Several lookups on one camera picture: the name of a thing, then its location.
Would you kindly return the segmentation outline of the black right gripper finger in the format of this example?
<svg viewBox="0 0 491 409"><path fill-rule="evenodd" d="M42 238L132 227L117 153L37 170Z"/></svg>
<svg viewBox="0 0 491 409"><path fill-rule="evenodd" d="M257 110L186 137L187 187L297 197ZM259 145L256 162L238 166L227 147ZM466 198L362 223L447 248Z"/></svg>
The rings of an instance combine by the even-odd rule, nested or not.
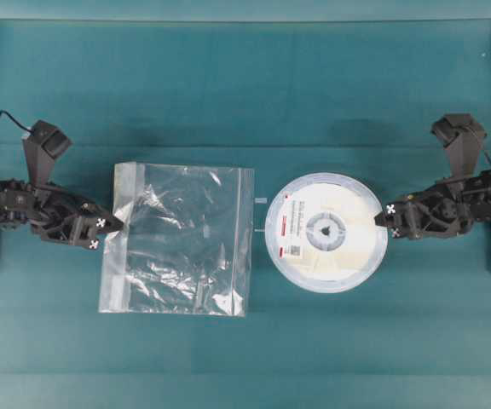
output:
<svg viewBox="0 0 491 409"><path fill-rule="evenodd" d="M403 237L403 228L402 227L392 227L390 228L391 236L394 239L399 239Z"/></svg>
<svg viewBox="0 0 491 409"><path fill-rule="evenodd" d="M395 228L399 226L399 204L387 204L375 217L375 225L382 228Z"/></svg>

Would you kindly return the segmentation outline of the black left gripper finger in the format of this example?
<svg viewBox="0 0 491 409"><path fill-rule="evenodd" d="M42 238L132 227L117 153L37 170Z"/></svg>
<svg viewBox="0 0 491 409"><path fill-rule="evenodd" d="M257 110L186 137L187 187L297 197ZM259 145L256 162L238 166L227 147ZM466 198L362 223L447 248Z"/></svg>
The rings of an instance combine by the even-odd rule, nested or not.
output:
<svg viewBox="0 0 491 409"><path fill-rule="evenodd" d="M100 246L100 239L95 234L81 235L78 245L86 250L95 251Z"/></svg>
<svg viewBox="0 0 491 409"><path fill-rule="evenodd" d="M97 204L87 206L87 224L96 233L113 233L123 228L123 222L110 211Z"/></svg>

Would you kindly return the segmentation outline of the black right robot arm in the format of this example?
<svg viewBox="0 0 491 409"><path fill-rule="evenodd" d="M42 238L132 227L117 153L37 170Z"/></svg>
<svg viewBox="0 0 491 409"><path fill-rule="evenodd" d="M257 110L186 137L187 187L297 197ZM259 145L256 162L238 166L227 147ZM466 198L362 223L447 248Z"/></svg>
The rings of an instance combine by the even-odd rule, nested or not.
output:
<svg viewBox="0 0 491 409"><path fill-rule="evenodd" d="M374 217L395 239L450 239L491 222L491 170L449 177L386 204Z"/></svg>

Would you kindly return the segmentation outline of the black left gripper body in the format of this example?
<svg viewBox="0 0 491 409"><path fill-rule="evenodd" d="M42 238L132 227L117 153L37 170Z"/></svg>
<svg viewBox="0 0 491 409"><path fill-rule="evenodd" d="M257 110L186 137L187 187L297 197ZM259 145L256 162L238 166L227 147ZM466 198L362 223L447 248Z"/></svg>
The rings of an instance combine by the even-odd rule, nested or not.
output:
<svg viewBox="0 0 491 409"><path fill-rule="evenodd" d="M80 247L81 235L96 235L87 224L90 200L49 184L34 187L23 181L9 181L0 191L0 211L7 222L30 225L40 239Z"/></svg>

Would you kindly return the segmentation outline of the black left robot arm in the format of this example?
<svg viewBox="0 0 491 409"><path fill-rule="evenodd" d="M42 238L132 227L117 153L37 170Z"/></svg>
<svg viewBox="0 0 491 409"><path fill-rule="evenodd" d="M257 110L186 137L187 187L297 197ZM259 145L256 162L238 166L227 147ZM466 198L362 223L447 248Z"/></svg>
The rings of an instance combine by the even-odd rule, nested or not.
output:
<svg viewBox="0 0 491 409"><path fill-rule="evenodd" d="M28 225L41 240L95 250L124 224L109 210L52 182L0 181L0 230Z"/></svg>

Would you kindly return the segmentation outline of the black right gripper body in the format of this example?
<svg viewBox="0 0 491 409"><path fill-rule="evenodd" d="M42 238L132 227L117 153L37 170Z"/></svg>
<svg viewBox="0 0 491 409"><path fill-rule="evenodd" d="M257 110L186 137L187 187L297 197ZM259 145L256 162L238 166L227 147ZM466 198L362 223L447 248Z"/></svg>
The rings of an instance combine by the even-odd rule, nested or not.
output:
<svg viewBox="0 0 491 409"><path fill-rule="evenodd" d="M491 222L491 172L463 179L443 179L399 204L400 239L450 239L469 233L477 222Z"/></svg>

